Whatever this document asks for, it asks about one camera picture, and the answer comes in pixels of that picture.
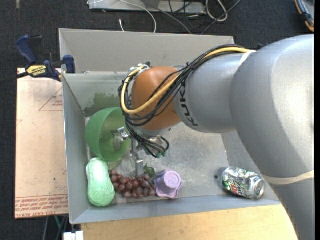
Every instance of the mountain dew can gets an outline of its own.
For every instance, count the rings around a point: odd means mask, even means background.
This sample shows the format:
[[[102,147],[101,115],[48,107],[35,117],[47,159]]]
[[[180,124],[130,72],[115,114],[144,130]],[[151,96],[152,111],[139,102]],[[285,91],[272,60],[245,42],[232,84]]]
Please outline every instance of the mountain dew can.
[[[260,199],[265,191],[264,180],[255,172],[228,167],[222,173],[222,187],[248,199]]]

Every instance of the purple object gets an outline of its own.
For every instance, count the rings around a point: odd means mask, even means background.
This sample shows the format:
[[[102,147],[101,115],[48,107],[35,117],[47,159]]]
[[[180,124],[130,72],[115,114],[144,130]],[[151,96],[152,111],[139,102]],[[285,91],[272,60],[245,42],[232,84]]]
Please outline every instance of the purple object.
[[[180,175],[174,170],[165,170],[156,176],[154,181],[156,185],[156,194],[159,197],[175,199],[182,186]]]

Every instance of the green plastic bowl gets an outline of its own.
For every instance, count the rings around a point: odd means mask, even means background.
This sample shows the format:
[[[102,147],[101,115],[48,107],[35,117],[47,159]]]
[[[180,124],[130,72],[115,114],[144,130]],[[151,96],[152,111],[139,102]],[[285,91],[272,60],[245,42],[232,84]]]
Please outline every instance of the green plastic bowl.
[[[124,127],[125,117],[119,107],[111,107],[95,113],[85,127],[86,142],[91,151],[107,163],[119,160],[128,150],[130,140],[120,144],[119,149],[114,147],[112,131]]]

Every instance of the green soap bar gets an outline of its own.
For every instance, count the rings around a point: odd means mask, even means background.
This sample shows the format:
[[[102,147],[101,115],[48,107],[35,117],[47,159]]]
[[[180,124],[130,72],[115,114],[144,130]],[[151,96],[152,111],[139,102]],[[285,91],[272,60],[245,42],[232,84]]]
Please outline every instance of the green soap bar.
[[[97,207],[109,205],[115,197],[115,188],[109,176],[108,164],[101,158],[93,158],[86,166],[88,198]]]

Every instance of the grapes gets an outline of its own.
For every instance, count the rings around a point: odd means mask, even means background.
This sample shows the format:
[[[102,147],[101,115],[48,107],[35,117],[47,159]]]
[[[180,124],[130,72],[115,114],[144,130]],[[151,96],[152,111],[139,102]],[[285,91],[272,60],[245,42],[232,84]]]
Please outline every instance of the grapes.
[[[138,187],[136,190],[135,190],[136,194],[139,196],[139,195],[142,195],[144,193],[144,190],[142,187]]]
[[[127,199],[143,199],[156,195],[156,185],[149,174],[144,173],[137,178],[126,177],[115,169],[109,171],[114,189]]]
[[[156,191],[153,190],[153,189],[150,189],[150,190],[149,190],[149,196],[150,196],[150,197],[153,197],[153,196],[155,196],[155,195],[156,195]]]
[[[133,185],[133,187],[134,188],[137,188],[137,187],[139,187],[139,181],[137,181],[136,179],[132,182],[132,185]]]
[[[144,177],[144,180],[145,181],[150,181],[150,176],[149,176],[149,174],[147,174],[147,173],[145,173],[144,175],[143,175],[143,177]]]
[[[117,175],[112,175],[111,176],[111,182],[116,183],[118,181],[118,176]]]
[[[119,187],[118,187],[118,191],[122,192],[122,191],[125,191],[125,190],[126,190],[126,186],[123,185],[123,184],[120,184]]]
[[[126,185],[125,185],[127,190],[132,190],[134,188],[134,185],[131,181],[129,181]]]
[[[149,189],[148,188],[143,189],[143,195],[145,198],[147,198],[149,196]]]
[[[126,191],[126,192],[123,194],[123,196],[124,196],[125,198],[131,198],[131,192],[130,192],[130,191]]]
[[[119,181],[121,184],[125,185],[128,182],[128,178],[122,177]]]

